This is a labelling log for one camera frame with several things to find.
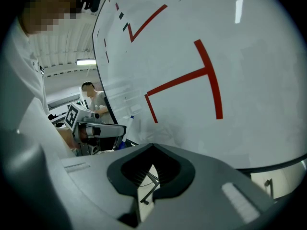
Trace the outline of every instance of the white curved panel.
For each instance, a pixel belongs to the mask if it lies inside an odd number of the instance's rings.
[[[93,42],[128,139],[236,168],[306,154],[306,48],[278,1],[106,0]]]

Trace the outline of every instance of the black cable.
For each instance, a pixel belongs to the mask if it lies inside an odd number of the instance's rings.
[[[148,186],[148,185],[150,185],[152,182],[150,182],[149,184],[147,184],[147,185],[144,185],[144,186]],[[140,186],[140,187],[144,187],[144,186]]]

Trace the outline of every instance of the wall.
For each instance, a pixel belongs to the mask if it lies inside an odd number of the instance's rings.
[[[269,186],[265,187],[264,183],[269,179],[273,179],[274,198],[279,198],[295,190],[298,185],[300,185],[305,175],[306,170],[302,162],[299,162],[280,170],[253,173],[251,174],[251,179],[269,195],[271,189]]]
[[[68,111],[68,108],[67,108],[68,105],[70,105],[70,104],[68,103],[68,104],[59,106],[57,108],[54,108],[54,109],[50,110],[50,114],[59,116],[62,113],[65,113],[65,112]]]

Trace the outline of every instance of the metal frame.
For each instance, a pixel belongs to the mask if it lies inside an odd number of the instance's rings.
[[[140,203],[144,203],[146,205],[149,204],[149,202],[146,200],[153,192],[154,190],[158,187],[158,185],[160,184],[159,182],[159,178],[154,176],[153,174],[151,173],[147,173],[147,176],[149,177],[149,179],[152,180],[152,182],[154,183],[154,187],[149,191],[148,194],[146,194],[146,196],[140,201]]]

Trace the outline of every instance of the ceiling light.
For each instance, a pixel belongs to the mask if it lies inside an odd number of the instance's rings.
[[[240,23],[241,16],[242,16],[242,7],[243,7],[243,0],[236,1],[236,18],[235,23]]]
[[[78,59],[77,66],[84,66],[84,65],[96,65],[96,61],[94,59]]]

